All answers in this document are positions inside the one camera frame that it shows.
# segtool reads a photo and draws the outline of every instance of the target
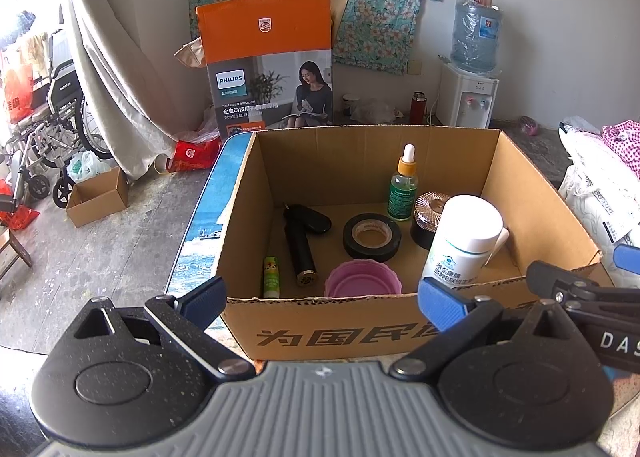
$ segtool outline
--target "dropper bottle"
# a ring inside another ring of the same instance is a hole
[[[414,158],[414,145],[405,145],[404,154],[398,160],[398,171],[391,177],[386,213],[396,221],[406,221],[414,212],[415,194],[418,190]]]

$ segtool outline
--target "printed woman on box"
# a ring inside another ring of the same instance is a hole
[[[300,85],[296,89],[296,116],[290,116],[287,128],[327,125],[334,112],[334,94],[322,78],[315,62],[300,66]]]

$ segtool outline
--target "printed plant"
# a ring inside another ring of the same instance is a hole
[[[288,76],[276,75],[274,71],[269,71],[252,79],[247,88],[258,104],[271,103],[272,98],[282,94],[280,82],[285,78]]]

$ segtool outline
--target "electrical outlet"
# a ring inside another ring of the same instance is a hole
[[[420,60],[409,60],[406,63],[407,74],[420,74],[422,72],[422,62]]]

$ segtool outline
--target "pink checkered fabric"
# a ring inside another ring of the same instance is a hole
[[[627,120],[602,127],[602,140],[640,177],[640,123]]]

